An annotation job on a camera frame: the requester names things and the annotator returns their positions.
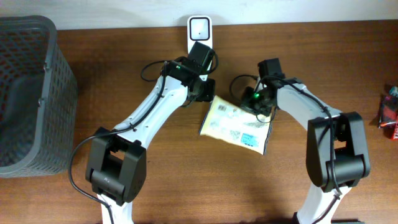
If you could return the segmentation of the red snack bag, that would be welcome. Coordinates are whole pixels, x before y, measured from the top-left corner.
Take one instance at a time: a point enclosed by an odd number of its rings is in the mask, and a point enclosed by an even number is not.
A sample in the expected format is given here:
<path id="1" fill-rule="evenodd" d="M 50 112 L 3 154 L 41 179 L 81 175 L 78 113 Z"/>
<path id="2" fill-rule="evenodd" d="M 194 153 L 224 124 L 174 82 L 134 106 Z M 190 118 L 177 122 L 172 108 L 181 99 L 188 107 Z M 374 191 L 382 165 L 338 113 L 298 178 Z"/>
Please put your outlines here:
<path id="1" fill-rule="evenodd" d="M 390 127 L 392 129 L 391 139 L 398 140 L 398 122 L 394 122 L 390 125 Z"/>

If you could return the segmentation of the blue mouthwash bottle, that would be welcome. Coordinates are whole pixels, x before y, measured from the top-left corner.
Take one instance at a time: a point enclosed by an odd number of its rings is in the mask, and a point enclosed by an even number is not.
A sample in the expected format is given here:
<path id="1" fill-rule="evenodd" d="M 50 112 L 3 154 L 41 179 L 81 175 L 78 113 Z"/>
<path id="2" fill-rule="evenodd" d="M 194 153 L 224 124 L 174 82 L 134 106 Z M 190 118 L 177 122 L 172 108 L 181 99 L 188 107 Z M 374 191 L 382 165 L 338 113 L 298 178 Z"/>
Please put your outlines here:
<path id="1" fill-rule="evenodd" d="M 398 97 L 398 87 L 397 86 L 393 86 L 390 90 L 389 90 L 389 94 L 393 97 Z"/>

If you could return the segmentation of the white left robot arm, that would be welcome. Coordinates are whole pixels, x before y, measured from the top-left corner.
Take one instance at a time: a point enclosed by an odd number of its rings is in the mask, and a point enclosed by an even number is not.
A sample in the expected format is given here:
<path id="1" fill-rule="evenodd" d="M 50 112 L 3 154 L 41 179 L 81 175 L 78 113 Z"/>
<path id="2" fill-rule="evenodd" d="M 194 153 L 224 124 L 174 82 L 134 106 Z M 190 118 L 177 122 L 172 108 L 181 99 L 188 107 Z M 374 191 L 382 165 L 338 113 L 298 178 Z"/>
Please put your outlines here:
<path id="1" fill-rule="evenodd" d="M 132 202 L 147 174 L 147 149 L 169 116 L 193 102 L 211 102 L 218 56 L 196 41 L 186 57 L 166 60 L 146 99 L 112 130 L 99 128 L 91 143 L 86 180 L 101 203 L 103 223 L 132 223 Z"/>

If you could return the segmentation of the silver foil packet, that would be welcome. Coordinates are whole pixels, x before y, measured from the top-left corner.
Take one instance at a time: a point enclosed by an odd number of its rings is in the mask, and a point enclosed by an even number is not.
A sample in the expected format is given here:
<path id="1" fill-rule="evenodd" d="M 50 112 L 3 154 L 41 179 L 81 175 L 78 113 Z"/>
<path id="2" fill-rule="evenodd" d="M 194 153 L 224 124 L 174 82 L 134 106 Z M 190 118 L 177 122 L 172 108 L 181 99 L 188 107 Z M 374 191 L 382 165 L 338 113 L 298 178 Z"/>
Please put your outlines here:
<path id="1" fill-rule="evenodd" d="M 397 97 L 382 95 L 378 128 L 392 128 L 397 123 Z"/>

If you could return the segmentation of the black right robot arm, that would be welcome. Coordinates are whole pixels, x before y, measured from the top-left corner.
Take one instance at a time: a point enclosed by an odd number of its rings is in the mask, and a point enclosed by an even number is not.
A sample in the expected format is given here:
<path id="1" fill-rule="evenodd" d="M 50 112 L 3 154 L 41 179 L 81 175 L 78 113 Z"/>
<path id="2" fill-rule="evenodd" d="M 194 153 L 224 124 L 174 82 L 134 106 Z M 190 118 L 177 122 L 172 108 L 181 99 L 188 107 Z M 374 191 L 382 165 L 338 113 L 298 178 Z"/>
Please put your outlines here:
<path id="1" fill-rule="evenodd" d="M 241 108 L 274 119 L 285 111 L 307 132 L 307 198 L 293 223 L 331 223 L 341 200 L 371 170 L 364 122 L 357 112 L 344 113 L 314 94 L 298 78 L 287 78 L 278 58 L 257 65 L 254 88 L 247 87 Z"/>

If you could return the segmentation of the yellow chip bag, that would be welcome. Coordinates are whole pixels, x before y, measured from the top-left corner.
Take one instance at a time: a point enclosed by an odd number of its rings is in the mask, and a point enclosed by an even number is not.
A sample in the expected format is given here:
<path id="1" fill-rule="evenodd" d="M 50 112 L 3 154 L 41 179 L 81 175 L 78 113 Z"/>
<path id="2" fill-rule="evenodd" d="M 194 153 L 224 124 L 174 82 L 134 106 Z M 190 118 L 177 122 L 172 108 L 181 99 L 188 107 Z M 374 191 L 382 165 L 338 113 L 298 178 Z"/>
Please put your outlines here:
<path id="1" fill-rule="evenodd" d="M 262 155 L 266 153 L 271 133 L 271 118 L 254 115 L 215 96 L 200 128 L 201 136 L 209 136 L 245 147 Z"/>

